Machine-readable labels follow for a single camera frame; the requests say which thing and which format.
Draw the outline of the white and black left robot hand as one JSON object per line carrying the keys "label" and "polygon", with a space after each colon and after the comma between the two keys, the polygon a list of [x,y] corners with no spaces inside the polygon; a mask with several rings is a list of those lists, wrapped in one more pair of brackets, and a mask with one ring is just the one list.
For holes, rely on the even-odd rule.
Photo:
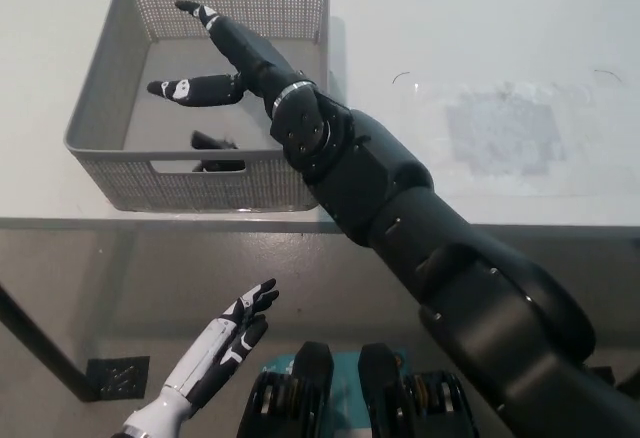
{"label": "white and black left robot hand", "polygon": [[268,329],[264,312],[278,298],[268,279],[239,296],[200,333],[158,396],[133,412],[117,437],[177,437],[182,425],[227,384]]}

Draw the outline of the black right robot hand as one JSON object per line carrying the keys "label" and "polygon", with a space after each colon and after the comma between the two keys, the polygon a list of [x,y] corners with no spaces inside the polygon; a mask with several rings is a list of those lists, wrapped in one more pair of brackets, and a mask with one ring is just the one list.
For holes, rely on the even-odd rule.
{"label": "black right robot hand", "polygon": [[235,72],[152,81],[147,85],[150,94],[184,107],[217,107],[236,104],[249,91],[263,99],[266,110],[271,111],[291,89],[311,83],[268,39],[245,25],[197,2],[178,0],[175,6],[203,25]]}

